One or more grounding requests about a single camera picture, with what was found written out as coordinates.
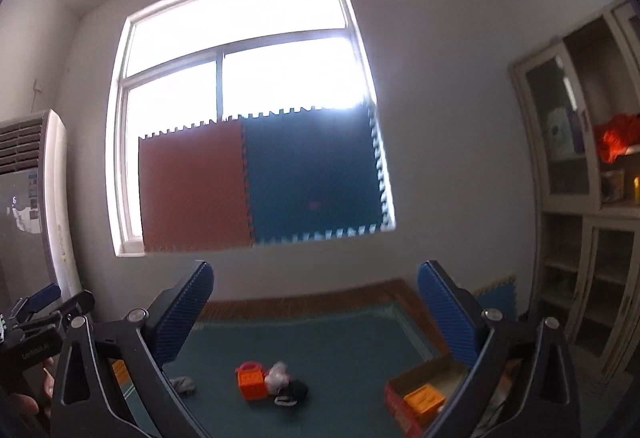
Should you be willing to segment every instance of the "white window frame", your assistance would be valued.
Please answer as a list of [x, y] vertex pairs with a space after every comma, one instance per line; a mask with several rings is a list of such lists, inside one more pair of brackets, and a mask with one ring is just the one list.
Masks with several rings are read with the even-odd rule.
[[[126, 19], [124, 29], [122, 31], [120, 45], [116, 54], [116, 65], [111, 82], [105, 145], [107, 203], [113, 246], [117, 256], [145, 255], [142, 238], [133, 235], [131, 230], [129, 203], [127, 198], [126, 113], [127, 98], [131, 89], [174, 72], [185, 70], [192, 66], [216, 61], [216, 111], [218, 116], [217, 121], [220, 121], [223, 116], [223, 58], [226, 54], [294, 41], [320, 40], [324, 38], [346, 38], [351, 41], [354, 56], [357, 63], [361, 66], [363, 75], [366, 79], [367, 91], [369, 92], [366, 100], [373, 107], [377, 117], [376, 93], [370, 74], [369, 64], [366, 59], [364, 45], [362, 43], [362, 38], [360, 37], [360, 31], [358, 30], [350, 0], [340, 0], [345, 18], [344, 28], [303, 30], [300, 32], [270, 34], [259, 38], [233, 41], [231, 43], [212, 46], [198, 52], [193, 52], [192, 54], [176, 57], [175, 59], [157, 64], [134, 75], [127, 76], [127, 62], [136, 24], [145, 18], [157, 14], [158, 12], [183, 5], [189, 1], [192, 0], [162, 0], [129, 16]], [[382, 138], [380, 139], [380, 151], [383, 163], [383, 172], [386, 175], [386, 161], [382, 147]], [[386, 181], [386, 187], [386, 201], [389, 206], [388, 214], [390, 221], [385, 228], [392, 229], [395, 227], [395, 216], [393, 213], [393, 202], [390, 197], [391, 191], [388, 185], [388, 180]]]

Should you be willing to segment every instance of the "pink handle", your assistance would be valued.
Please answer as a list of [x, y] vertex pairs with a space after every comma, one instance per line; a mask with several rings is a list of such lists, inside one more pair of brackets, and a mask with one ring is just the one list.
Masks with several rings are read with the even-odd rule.
[[247, 371], [247, 370], [260, 370], [262, 371], [262, 365], [260, 362], [254, 362], [253, 360], [249, 360], [248, 362], [243, 362], [240, 364], [240, 367], [236, 371]]

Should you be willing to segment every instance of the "wooden cabinet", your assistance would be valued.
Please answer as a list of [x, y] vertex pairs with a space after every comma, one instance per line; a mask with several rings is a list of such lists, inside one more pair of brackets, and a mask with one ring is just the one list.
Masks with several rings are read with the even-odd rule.
[[640, 372], [640, 141], [612, 155], [597, 126], [640, 114], [640, 20], [612, 4], [512, 75], [536, 179], [533, 298], [564, 326], [576, 364], [627, 378]]

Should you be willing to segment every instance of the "finger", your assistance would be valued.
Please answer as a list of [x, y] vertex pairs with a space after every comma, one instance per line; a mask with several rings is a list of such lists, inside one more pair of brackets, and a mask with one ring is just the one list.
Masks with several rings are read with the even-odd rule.
[[30, 414], [32, 416], [37, 415], [40, 412], [38, 403], [30, 396], [25, 394], [12, 393], [11, 400], [14, 402], [15, 407], [21, 414]]
[[51, 398], [53, 396], [53, 376], [49, 371], [44, 370], [44, 392], [46, 395]]

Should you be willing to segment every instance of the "red cloth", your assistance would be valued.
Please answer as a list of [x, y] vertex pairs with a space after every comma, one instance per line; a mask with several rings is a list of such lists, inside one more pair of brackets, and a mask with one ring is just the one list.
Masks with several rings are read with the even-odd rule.
[[603, 162], [612, 163], [630, 145], [640, 143], [640, 118], [618, 113], [608, 123], [595, 126], [593, 134], [598, 156]]
[[239, 120], [141, 139], [138, 158], [146, 252], [254, 243]]

